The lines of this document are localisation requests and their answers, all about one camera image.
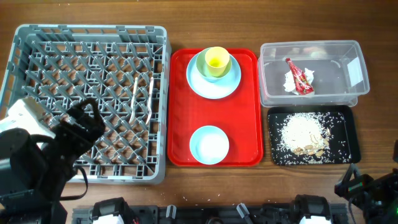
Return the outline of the white napkin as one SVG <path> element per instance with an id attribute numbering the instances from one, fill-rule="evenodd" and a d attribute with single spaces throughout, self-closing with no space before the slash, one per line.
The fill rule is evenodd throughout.
<path id="1" fill-rule="evenodd" d="M 305 73 L 305 78 L 307 79 L 309 84 L 312 84 L 312 82 L 314 80 L 314 76 L 313 76 L 314 71 L 305 68 L 304 73 Z M 295 87 L 294 76 L 292 74 L 292 71 L 289 71 L 285 74 L 284 88 L 285 88 L 286 92 L 293 93 L 295 95 L 299 95 L 299 93 L 297 92 L 296 87 Z"/>

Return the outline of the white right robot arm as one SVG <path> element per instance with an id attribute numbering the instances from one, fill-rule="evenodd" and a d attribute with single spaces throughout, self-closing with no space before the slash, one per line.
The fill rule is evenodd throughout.
<path id="1" fill-rule="evenodd" d="M 361 174 L 355 164 L 336 183 L 335 194 L 363 212 L 366 223 L 397 224 L 397 169 L 378 179 Z M 289 223 L 339 223 L 331 212 L 326 198 L 314 195 L 298 195 L 288 209 Z"/>

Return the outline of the white plastic spoon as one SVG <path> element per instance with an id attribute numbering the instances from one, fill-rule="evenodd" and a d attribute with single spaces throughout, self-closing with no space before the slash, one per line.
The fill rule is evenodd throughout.
<path id="1" fill-rule="evenodd" d="M 131 100 L 131 117 L 129 119 L 129 124 L 133 123 L 135 119 L 135 102 L 137 95 L 137 86 L 138 86 L 138 77 L 134 79 L 134 86 L 133 86 L 132 100 Z"/>

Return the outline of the yellow plastic cup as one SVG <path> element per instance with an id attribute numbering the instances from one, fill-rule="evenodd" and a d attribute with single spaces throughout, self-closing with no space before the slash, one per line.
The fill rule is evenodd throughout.
<path id="1" fill-rule="evenodd" d="M 229 64 L 229 52 L 223 47 L 210 47 L 205 53 L 205 62 L 212 77 L 220 77 Z"/>

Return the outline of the red snack wrapper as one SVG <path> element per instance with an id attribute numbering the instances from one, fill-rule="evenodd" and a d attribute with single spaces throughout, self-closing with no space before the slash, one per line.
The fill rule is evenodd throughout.
<path id="1" fill-rule="evenodd" d="M 311 86 L 311 84 L 309 84 L 307 78 L 305 77 L 305 73 L 300 68 L 295 66 L 290 58 L 287 58 L 285 61 L 287 62 L 290 71 L 292 72 L 296 92 L 299 95 L 314 94 L 315 91 Z"/>

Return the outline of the rice and food scraps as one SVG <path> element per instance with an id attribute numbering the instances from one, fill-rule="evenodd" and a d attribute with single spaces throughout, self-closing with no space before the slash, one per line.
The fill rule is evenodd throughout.
<path id="1" fill-rule="evenodd" d="M 351 162 L 345 118 L 340 112 L 275 113 L 268 116 L 273 163 Z"/>

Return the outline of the green bowl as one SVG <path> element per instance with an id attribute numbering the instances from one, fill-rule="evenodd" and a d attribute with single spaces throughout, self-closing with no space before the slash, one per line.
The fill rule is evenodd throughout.
<path id="1" fill-rule="evenodd" d="M 220 77 L 212 77 L 212 76 L 209 74 L 208 70 L 207 70 L 206 62 L 205 62 L 205 53 L 206 53 L 206 51 L 207 51 L 209 48 L 207 48 L 207 49 L 205 49 L 205 50 L 202 50 L 202 51 L 198 54 L 197 61 L 196 61 L 197 69 L 198 69 L 198 71 L 201 73 L 201 75 L 204 76 L 205 78 L 207 78 L 207 79 L 209 79 L 209 80 L 218 80 L 218 79 L 224 77 L 224 76 L 229 72 L 229 70 L 231 69 L 231 65 L 232 65 L 231 55 L 229 54 L 229 56 L 230 56 L 230 61 L 229 61 L 229 64 L 227 65 L 227 67 L 226 67 L 226 70 L 225 70 L 224 73 L 222 74 L 222 76 L 220 76 Z"/>

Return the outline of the white plastic fork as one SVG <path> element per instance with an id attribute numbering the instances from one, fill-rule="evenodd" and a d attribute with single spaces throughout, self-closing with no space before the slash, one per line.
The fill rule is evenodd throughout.
<path id="1" fill-rule="evenodd" d="M 154 89 L 154 77 L 150 78 L 150 83 L 149 83 L 149 97 L 148 97 L 148 102 L 147 102 L 147 119 L 146 119 L 146 125 L 149 124 L 151 116 L 152 116 L 152 94 L 153 94 L 153 89 Z"/>

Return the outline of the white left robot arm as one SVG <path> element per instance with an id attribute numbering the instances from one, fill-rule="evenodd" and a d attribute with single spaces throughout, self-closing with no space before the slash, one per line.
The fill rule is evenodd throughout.
<path id="1" fill-rule="evenodd" d="M 46 128 L 44 109 L 33 97 L 17 100 L 1 120 L 1 223 L 65 223 L 65 184 L 82 168 L 74 162 L 104 134 L 94 99 L 67 110 L 75 119 Z"/>

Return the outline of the light blue bowl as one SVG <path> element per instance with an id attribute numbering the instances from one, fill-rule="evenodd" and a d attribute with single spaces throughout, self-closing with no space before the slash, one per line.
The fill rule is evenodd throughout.
<path id="1" fill-rule="evenodd" d="M 229 153 L 229 139 L 216 126 L 202 126 L 190 138 L 189 148 L 193 158 L 204 165 L 215 165 Z"/>

